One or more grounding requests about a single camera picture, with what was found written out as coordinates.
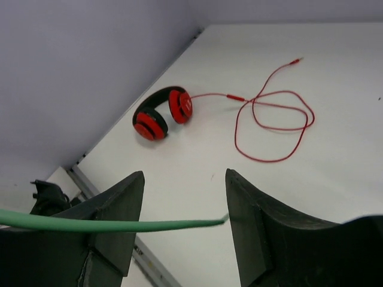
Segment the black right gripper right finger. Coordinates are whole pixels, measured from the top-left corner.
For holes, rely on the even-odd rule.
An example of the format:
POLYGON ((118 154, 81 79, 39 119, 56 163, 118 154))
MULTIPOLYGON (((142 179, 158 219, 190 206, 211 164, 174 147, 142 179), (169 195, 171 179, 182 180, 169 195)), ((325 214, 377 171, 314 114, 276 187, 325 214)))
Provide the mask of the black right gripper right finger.
POLYGON ((226 171, 226 196, 242 286, 381 286, 382 216, 325 221, 226 171))

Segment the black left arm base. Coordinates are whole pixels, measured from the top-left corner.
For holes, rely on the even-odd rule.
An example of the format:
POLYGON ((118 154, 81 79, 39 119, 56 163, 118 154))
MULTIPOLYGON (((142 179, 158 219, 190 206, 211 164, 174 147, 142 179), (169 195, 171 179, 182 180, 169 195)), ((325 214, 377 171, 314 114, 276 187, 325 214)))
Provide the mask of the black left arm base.
POLYGON ((36 179, 31 184, 37 189, 32 194, 36 202, 30 212, 31 215, 52 216, 81 203, 78 197, 70 200, 54 183, 36 179))

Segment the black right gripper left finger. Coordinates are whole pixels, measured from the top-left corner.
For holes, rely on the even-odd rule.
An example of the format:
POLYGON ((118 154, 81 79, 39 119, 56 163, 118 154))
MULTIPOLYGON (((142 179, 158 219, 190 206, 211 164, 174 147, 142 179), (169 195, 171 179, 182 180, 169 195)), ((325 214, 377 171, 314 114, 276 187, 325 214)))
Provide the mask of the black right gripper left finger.
MULTIPOLYGON (((144 174, 134 172, 58 218, 138 221, 144 174)), ((135 233, 67 233, 1 229, 1 286, 120 286, 135 233)))

